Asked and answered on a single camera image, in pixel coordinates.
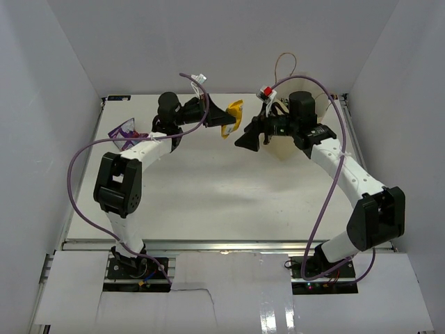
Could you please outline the purple white snack pouch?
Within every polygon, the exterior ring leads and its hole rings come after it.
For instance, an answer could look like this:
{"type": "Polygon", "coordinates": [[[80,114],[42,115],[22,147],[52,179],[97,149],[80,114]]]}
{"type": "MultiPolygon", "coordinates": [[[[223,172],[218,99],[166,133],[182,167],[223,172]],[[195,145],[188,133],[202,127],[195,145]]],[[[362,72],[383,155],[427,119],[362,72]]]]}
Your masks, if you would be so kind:
{"type": "Polygon", "coordinates": [[[146,138],[147,133],[140,133],[136,131],[135,119],[130,118],[118,125],[115,129],[112,129],[108,133],[109,138],[121,138],[121,141],[115,141],[114,144],[120,151],[128,150],[138,143],[134,141],[134,138],[146,138]]]}

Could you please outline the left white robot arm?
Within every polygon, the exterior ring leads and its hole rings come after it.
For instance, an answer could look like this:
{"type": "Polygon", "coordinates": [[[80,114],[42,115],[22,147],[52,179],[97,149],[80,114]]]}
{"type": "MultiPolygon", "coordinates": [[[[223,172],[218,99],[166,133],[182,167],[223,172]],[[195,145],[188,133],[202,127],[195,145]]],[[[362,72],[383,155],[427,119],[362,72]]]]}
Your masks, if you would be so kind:
{"type": "Polygon", "coordinates": [[[193,97],[181,104],[175,93],[166,92],[158,98],[152,132],[127,150],[104,154],[93,198],[106,212],[118,238],[112,253],[124,261],[122,267],[131,277],[141,277],[147,269],[147,260],[140,256],[145,253],[145,244],[134,217],[143,196],[145,170],[179,146],[182,125],[202,122],[205,127],[221,127],[221,135],[226,137],[238,129],[242,112],[241,100],[222,110],[204,97],[193,97]]]}

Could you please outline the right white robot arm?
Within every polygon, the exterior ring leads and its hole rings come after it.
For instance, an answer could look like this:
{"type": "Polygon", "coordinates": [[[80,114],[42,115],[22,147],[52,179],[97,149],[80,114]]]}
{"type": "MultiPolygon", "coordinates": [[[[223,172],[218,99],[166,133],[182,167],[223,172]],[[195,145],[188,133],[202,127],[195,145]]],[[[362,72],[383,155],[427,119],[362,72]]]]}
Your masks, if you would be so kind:
{"type": "Polygon", "coordinates": [[[397,186],[389,188],[377,181],[347,154],[346,143],[318,122],[316,102],[310,92],[291,93],[287,111],[275,101],[275,95],[270,87],[257,93],[262,101],[261,111],[235,145],[256,152],[274,136],[290,137],[332,178],[330,190],[339,187],[349,199],[353,212],[346,229],[317,245],[313,256],[304,255],[300,265],[300,275],[306,281],[312,280],[307,270],[315,270],[313,279],[328,278],[356,254],[403,235],[405,194],[397,186]]]}

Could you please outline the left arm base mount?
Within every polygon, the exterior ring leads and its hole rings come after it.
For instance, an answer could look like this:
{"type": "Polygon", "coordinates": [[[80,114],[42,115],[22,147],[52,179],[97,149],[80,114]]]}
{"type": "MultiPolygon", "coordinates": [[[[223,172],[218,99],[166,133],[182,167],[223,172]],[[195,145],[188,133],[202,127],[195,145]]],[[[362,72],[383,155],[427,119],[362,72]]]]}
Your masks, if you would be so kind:
{"type": "Polygon", "coordinates": [[[168,273],[169,259],[155,257],[159,263],[146,257],[125,257],[111,248],[103,285],[105,292],[155,293],[170,291],[170,283],[163,271],[168,273]]]}

